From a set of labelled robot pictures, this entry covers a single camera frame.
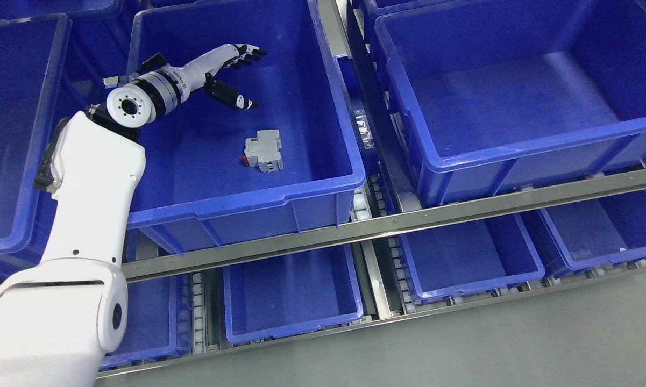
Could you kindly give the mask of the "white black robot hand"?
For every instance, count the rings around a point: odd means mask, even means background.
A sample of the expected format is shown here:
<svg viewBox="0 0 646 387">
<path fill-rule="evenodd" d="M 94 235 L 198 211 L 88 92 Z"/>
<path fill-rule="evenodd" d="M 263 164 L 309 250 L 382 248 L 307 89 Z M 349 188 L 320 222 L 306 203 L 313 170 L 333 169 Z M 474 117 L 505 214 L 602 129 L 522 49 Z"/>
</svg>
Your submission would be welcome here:
<svg viewBox="0 0 646 387">
<path fill-rule="evenodd" d="M 251 44 L 224 44 L 204 53 L 180 68 L 163 67 L 178 87 L 179 101 L 184 103 L 193 91 L 204 90 L 207 95 L 227 107 L 239 110 L 258 108 L 258 103 L 234 90 L 232 86 L 217 80 L 222 69 L 240 69 L 250 66 L 268 54 L 261 47 Z"/>
</svg>

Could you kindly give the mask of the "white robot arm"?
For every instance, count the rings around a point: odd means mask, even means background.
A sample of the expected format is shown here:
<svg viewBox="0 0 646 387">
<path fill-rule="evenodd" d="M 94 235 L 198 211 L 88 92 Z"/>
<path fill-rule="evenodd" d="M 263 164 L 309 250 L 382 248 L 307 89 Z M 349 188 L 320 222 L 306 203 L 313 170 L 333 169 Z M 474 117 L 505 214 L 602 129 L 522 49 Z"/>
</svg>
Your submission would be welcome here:
<svg viewBox="0 0 646 387">
<path fill-rule="evenodd" d="M 60 121 L 35 180 L 56 203 L 46 247 L 0 284 L 0 386 L 94 385 L 128 326 L 125 233 L 146 166 L 137 132 L 219 69 L 186 81 L 190 67 L 158 53 L 106 102 Z"/>
</svg>

